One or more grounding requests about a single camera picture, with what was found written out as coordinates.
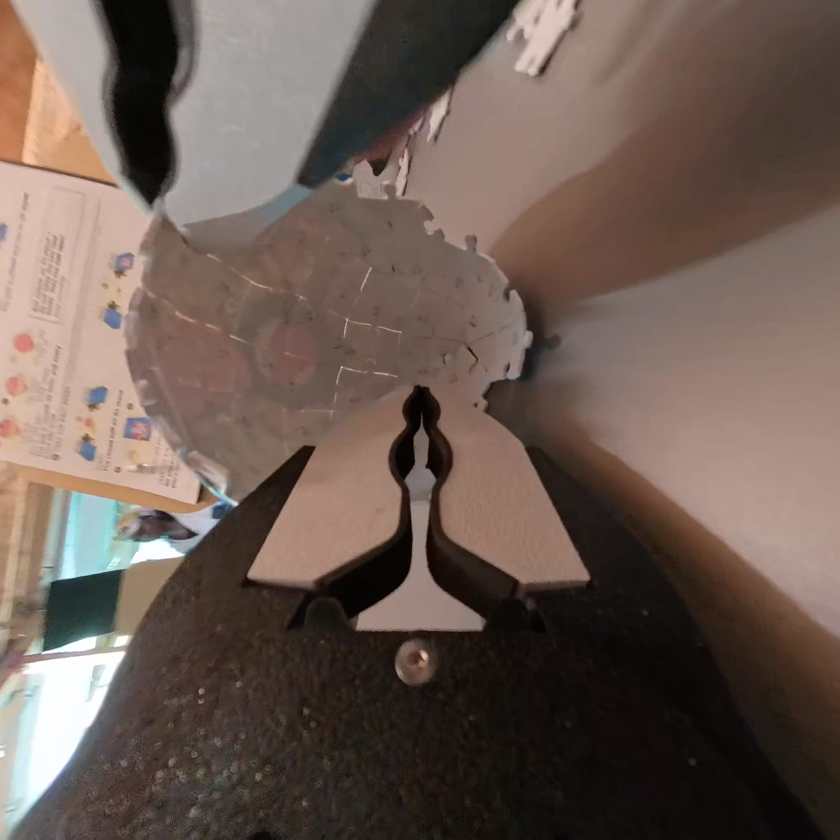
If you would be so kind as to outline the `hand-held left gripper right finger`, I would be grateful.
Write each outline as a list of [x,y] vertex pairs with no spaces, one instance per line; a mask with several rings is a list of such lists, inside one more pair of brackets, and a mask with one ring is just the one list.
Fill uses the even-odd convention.
[[426,555],[436,584],[482,618],[591,580],[521,443],[454,390],[423,389],[435,477]]

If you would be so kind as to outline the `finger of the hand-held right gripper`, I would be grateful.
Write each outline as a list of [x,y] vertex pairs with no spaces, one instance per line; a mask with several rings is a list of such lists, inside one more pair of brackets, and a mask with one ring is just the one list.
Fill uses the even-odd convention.
[[178,58],[166,122],[174,170],[161,213],[179,230],[253,229],[382,136],[355,61],[379,2],[168,2]]
[[23,159],[117,183],[144,207],[165,184],[165,3],[29,1],[38,51]]

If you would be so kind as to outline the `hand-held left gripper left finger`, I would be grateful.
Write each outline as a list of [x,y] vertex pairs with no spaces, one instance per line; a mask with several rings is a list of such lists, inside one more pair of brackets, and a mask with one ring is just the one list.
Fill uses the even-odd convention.
[[414,387],[398,387],[336,426],[312,451],[248,570],[250,583],[330,597],[360,614],[411,566],[405,476],[414,466]]

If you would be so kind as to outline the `pile of puzzle pieces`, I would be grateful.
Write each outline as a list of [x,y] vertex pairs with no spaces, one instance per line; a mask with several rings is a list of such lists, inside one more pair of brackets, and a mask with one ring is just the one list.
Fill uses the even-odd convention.
[[[505,40],[520,46],[513,63],[517,74],[536,79],[544,73],[557,48],[575,26],[579,6],[578,1],[523,1],[516,5],[505,31]],[[396,149],[398,157],[390,159],[390,162],[396,163],[393,181],[395,197],[405,195],[417,136],[425,130],[426,143],[436,143],[449,115],[454,91],[454,86],[448,87],[415,120]]]

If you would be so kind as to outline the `partly built puzzle ball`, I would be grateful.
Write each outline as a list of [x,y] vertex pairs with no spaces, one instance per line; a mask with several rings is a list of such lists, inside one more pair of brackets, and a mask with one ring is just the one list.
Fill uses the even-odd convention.
[[240,502],[303,446],[405,385],[485,410],[532,345],[476,238],[423,204],[333,183],[244,248],[195,250],[163,216],[125,321],[143,408],[205,487]]

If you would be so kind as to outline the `person's right hand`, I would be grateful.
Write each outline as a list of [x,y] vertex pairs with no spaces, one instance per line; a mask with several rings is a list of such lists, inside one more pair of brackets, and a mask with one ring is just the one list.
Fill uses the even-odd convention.
[[361,159],[370,166],[374,177],[384,172],[394,155],[400,156],[403,153],[410,138],[422,127],[424,119],[425,115],[421,112],[414,122],[406,122],[394,129],[373,142],[368,150],[360,154]]

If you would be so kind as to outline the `grey rounded board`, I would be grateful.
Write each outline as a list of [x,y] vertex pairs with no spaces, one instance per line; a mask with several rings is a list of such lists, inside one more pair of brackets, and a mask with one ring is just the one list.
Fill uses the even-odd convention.
[[155,597],[184,561],[183,556],[130,565],[122,574],[112,632],[132,635]]

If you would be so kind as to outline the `black panel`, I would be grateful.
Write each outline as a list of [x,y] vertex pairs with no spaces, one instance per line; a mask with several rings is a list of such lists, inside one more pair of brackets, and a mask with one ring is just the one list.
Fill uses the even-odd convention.
[[124,570],[52,582],[47,593],[43,651],[115,632]]

